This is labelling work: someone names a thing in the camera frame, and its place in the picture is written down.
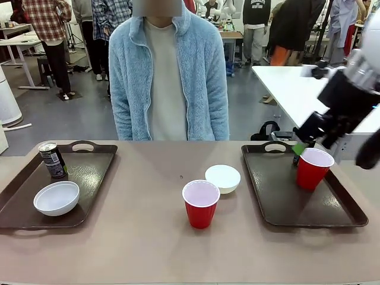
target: red plastic cup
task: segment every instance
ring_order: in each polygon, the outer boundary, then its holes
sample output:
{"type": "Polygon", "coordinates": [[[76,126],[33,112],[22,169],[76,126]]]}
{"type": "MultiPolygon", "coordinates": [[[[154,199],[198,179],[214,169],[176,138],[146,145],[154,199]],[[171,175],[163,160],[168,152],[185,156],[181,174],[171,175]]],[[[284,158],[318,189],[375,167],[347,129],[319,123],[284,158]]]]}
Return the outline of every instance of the red plastic cup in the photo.
{"type": "Polygon", "coordinates": [[[209,181],[195,180],[183,187],[182,196],[191,226],[197,229],[208,227],[220,198],[219,188],[209,181]]]}
{"type": "Polygon", "coordinates": [[[314,191],[334,163],[334,158],[323,150],[305,149],[298,164],[297,184],[303,189],[314,191]]]}

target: can top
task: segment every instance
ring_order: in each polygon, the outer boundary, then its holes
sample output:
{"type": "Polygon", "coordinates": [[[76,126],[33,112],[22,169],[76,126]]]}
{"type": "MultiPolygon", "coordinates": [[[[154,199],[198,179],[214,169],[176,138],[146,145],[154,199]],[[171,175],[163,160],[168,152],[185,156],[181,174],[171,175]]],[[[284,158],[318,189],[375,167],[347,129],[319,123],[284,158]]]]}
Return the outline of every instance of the can top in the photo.
{"type": "Polygon", "coordinates": [[[45,142],[38,147],[39,151],[50,151],[57,147],[56,142],[45,142]]]}

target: black bag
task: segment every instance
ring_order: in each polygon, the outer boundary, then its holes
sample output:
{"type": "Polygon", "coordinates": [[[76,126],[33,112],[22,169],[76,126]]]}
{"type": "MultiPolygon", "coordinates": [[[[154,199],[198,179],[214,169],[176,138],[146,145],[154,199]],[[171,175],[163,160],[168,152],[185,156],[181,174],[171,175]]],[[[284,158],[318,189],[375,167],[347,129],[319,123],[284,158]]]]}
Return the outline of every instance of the black bag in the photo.
{"type": "Polygon", "coordinates": [[[274,121],[268,121],[263,124],[258,134],[251,135],[251,141],[270,141],[270,135],[267,135],[267,126],[271,126],[271,132],[278,132],[280,127],[274,121]]]}

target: tray handle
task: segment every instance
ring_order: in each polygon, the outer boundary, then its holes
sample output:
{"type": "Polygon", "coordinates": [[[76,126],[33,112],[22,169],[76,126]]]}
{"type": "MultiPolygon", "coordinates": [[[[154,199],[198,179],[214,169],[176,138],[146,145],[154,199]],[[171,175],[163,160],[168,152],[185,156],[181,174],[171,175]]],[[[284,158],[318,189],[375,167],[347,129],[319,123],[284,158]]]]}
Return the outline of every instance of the tray handle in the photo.
{"type": "Polygon", "coordinates": [[[74,141],[74,142],[68,144],[67,146],[72,149],[74,146],[79,145],[79,144],[89,144],[89,145],[91,145],[94,148],[94,150],[86,150],[86,151],[88,151],[90,153],[92,153],[93,151],[99,152],[101,150],[101,148],[102,148],[101,145],[98,145],[98,144],[96,144],[95,142],[92,142],[92,141],[74,141]]]}
{"type": "Polygon", "coordinates": [[[263,153],[292,153],[293,152],[292,145],[286,144],[285,142],[282,142],[282,141],[269,141],[269,142],[266,142],[265,144],[255,145],[255,147],[260,148],[261,152],[263,152],[263,153]],[[268,151],[265,149],[268,145],[273,145],[273,144],[284,146],[285,151],[282,151],[282,150],[269,150],[268,151]]]}

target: human hand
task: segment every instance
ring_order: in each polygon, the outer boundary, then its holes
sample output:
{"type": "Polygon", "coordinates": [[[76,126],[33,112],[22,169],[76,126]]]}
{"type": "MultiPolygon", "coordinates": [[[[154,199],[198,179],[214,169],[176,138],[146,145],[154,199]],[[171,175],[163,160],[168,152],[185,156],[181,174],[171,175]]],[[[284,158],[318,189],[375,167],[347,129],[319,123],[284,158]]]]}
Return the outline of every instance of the human hand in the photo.
{"type": "Polygon", "coordinates": [[[109,28],[104,28],[103,31],[109,37],[109,28]]]}

